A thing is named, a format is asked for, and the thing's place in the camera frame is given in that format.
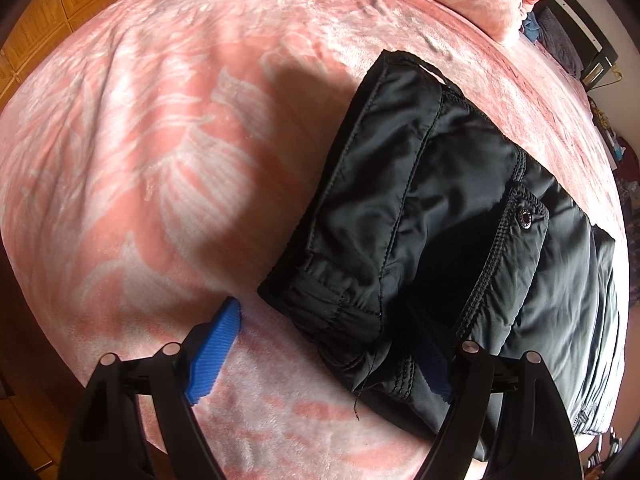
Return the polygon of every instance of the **black headboard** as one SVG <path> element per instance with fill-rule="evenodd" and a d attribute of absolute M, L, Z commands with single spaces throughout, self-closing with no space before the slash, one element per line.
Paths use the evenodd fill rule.
<path fill-rule="evenodd" d="M 574 44 L 575 49 L 580 56 L 584 70 L 580 74 L 580 80 L 587 90 L 592 89 L 611 69 L 613 64 L 618 60 L 618 53 L 609 40 L 596 25 L 587 11 L 578 3 L 577 0 L 562 0 L 562 3 L 556 0 L 540 0 L 534 6 L 533 12 L 536 16 L 548 7 L 561 23 L 562 28 L 566 31 Z M 596 46 L 592 39 L 583 31 L 582 27 L 576 22 L 567 9 L 570 9 L 574 16 L 584 24 L 593 38 L 595 38 L 600 46 Z"/>

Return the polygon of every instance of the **blue rubber tip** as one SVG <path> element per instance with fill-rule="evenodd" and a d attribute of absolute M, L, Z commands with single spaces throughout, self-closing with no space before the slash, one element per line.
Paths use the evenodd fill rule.
<path fill-rule="evenodd" d="M 239 301 L 228 298 L 216 317 L 209 322 L 209 333 L 191 361 L 189 383 L 184 392 L 192 406 L 213 388 L 226 356 L 240 332 L 240 319 Z"/>

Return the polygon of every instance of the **black shiny fabric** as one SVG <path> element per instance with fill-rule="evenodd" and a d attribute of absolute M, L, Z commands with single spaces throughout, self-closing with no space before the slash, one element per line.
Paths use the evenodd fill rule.
<path fill-rule="evenodd" d="M 342 384 L 409 431 L 438 431 L 441 362 L 473 339 L 506 357 L 538 351 L 574 432 L 597 433 L 618 393 L 609 371 L 623 359 L 613 245 L 439 70 L 385 51 L 258 293 Z M 499 412 L 493 395 L 480 460 Z"/>

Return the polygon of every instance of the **snap button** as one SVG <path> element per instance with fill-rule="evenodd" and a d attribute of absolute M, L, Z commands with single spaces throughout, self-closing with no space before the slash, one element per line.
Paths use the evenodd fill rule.
<path fill-rule="evenodd" d="M 531 211 L 526 208 L 521 208 L 518 211 L 518 223 L 523 229 L 529 229 L 531 227 L 531 224 L 533 224 L 533 216 L 531 216 Z"/>

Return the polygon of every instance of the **white wall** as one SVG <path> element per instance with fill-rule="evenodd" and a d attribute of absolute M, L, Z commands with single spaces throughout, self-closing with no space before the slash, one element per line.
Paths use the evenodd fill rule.
<path fill-rule="evenodd" d="M 606 0 L 578 0 L 600 27 L 620 58 L 624 79 L 606 88 L 592 90 L 590 96 L 606 113 L 613 129 L 640 154 L 640 53 L 625 27 Z M 615 81 L 610 72 L 598 84 Z"/>

